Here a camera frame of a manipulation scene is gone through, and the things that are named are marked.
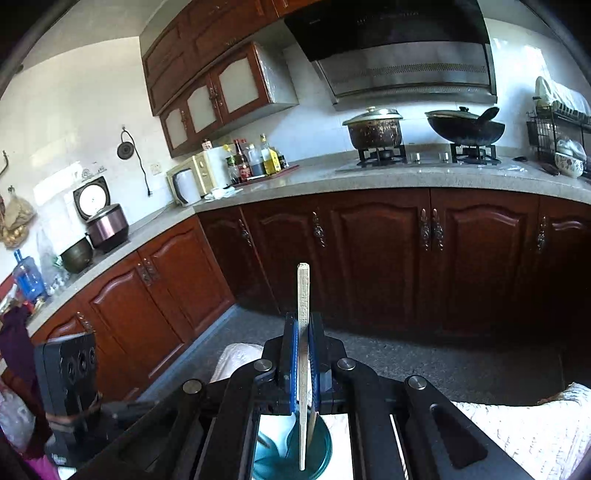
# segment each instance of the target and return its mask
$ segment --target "purple cloth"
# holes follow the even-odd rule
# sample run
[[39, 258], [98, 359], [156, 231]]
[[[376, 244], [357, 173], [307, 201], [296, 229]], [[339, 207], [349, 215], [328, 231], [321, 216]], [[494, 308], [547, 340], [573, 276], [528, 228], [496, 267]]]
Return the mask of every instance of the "purple cloth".
[[30, 315], [29, 309], [24, 306], [14, 307], [4, 314], [4, 326], [0, 330], [0, 352], [12, 373], [26, 383], [39, 405], [43, 405], [35, 372], [34, 347], [25, 326]]

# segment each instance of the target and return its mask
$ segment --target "floor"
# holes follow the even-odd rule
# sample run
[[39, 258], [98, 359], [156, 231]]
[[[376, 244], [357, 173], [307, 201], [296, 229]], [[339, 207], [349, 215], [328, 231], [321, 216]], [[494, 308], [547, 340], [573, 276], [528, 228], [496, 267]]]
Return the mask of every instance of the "floor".
[[[282, 318], [233, 307], [141, 398], [163, 398], [190, 378], [209, 381], [217, 359], [230, 343], [263, 345], [282, 332]], [[378, 375], [403, 380], [421, 374], [454, 401], [532, 405], [564, 388], [560, 357], [552, 347], [460, 349], [330, 330], [327, 334], [342, 340], [349, 357], [369, 365]]]

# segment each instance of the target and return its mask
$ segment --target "bowl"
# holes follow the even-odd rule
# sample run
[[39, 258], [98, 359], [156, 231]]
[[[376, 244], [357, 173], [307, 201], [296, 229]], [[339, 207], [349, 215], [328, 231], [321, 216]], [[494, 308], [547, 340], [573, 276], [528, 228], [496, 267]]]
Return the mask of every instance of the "bowl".
[[554, 154], [554, 163], [556, 163], [560, 173], [567, 177], [576, 179], [583, 174], [584, 164], [582, 160], [556, 152]]
[[64, 268], [70, 273], [80, 273], [92, 263], [92, 246], [86, 237], [61, 254]]

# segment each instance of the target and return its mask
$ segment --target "countertop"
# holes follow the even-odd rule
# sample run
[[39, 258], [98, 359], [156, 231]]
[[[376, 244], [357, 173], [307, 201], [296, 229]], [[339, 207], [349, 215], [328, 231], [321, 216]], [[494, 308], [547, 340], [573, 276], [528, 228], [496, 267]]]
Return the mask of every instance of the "countertop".
[[[199, 212], [313, 193], [402, 187], [509, 190], [560, 197], [591, 205], [590, 180], [571, 179], [563, 175], [553, 177], [532, 161], [525, 164], [506, 161], [501, 168], [450, 165], [335, 171], [352, 164], [357, 158], [357, 152], [353, 151], [303, 160], [299, 162], [300, 167], [292, 173], [239, 188], [234, 196], [211, 202], [202, 200], [189, 207], [169, 206], [154, 212], [130, 227], [129, 239], [123, 245], [108, 255], [95, 257], [92, 267], [73, 278], [65, 290], [36, 313], [27, 324], [29, 335], [39, 330], [59, 308], [108, 268], [149, 240]], [[524, 170], [507, 170], [509, 165], [522, 167]], [[0, 373], [4, 368], [4, 361], [1, 361]]]

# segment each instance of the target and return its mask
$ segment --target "stainless steel range hood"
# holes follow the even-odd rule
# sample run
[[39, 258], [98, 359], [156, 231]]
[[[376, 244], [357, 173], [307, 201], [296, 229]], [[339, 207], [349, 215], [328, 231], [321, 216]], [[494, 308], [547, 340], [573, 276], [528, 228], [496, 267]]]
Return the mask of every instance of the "stainless steel range hood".
[[476, 0], [322, 0], [285, 19], [333, 103], [496, 102]]

